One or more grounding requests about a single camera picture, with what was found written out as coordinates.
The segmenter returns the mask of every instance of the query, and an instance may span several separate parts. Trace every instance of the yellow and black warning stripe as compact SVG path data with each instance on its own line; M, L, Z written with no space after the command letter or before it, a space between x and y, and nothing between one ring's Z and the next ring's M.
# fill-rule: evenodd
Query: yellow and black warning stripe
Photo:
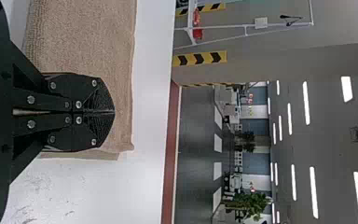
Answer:
M215 3L215 4L206 4L204 6L197 7L200 12L213 12L226 9L226 3ZM176 17L185 16L188 13L188 7L180 8L176 10Z
M227 51L213 51L202 53L189 53L182 55L174 55L172 59L172 67L190 66L208 63L226 63Z
M182 87L206 87L206 86L229 86L234 85L232 82L205 82L197 84L182 85Z

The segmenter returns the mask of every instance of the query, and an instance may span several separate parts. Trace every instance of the beige cloth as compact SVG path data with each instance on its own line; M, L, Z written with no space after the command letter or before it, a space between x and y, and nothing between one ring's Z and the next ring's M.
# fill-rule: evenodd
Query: beige cloth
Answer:
M42 158L116 160L132 150L131 68L136 0L33 0L24 50L42 72L100 77L115 107L113 129L103 146L77 153L42 153Z

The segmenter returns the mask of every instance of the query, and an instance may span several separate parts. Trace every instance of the black metal bracket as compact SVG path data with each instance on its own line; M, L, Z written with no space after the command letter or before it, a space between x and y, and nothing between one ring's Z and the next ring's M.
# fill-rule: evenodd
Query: black metal bracket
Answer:
M115 107L100 78L41 74L10 41L0 2L0 220L10 183L44 149L100 147Z

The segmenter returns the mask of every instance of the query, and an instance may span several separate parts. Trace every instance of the screw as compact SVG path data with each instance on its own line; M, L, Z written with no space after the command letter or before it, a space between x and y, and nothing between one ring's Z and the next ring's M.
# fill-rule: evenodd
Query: screw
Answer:
M33 105L34 104L34 97L32 95L28 96L27 97L27 102L28 102L28 104Z
M81 124L83 122L83 119L81 117L76 118L76 124Z
M57 84L55 84L55 82L50 82L50 87L52 90L55 90L57 88Z
M55 136L52 135L48 140L50 143L55 143Z
M65 118L65 123L71 123L71 118L66 117L66 118Z
M76 108L77 109L80 109L82 106L81 102L80 101L76 101Z
M33 129L34 126L36 126L36 122L34 120L28 120L28 124L27 124L29 129Z

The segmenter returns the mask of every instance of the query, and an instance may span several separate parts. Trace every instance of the red stripe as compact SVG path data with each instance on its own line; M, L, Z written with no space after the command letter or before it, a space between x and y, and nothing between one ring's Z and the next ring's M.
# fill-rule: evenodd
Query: red stripe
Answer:
M167 145L165 154L164 189L162 194L161 224L172 224L173 184L176 156L176 130L179 108L179 86L171 81L168 109Z

